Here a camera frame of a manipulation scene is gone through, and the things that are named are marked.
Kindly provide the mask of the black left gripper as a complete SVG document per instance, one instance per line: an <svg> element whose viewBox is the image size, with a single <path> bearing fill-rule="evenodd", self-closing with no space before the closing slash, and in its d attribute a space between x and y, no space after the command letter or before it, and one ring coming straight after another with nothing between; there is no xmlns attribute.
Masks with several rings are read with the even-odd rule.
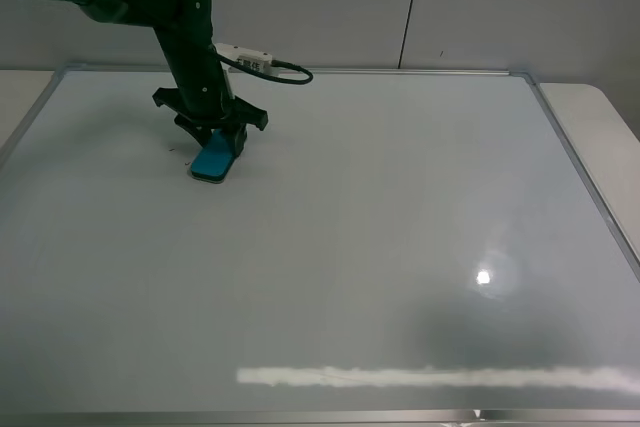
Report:
<svg viewBox="0 0 640 427"><path fill-rule="evenodd" d="M216 52L210 42L178 31L157 27L158 39L176 86L160 88L153 94L158 107L165 106L178 115L176 126L206 148L218 129L233 158L244 150L246 125L264 130L268 113L235 97Z"/></svg>

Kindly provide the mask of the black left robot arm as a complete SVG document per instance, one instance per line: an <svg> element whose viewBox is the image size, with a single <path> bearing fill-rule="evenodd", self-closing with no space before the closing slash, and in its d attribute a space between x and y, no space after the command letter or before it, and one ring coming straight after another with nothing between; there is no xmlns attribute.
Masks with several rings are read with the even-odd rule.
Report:
<svg viewBox="0 0 640 427"><path fill-rule="evenodd" d="M175 112L176 125L206 146L220 134L238 157L250 125L264 129L266 111L235 96L213 44L212 0L56 0L77 5L104 24L148 27L159 42L175 81L153 100Z"/></svg>

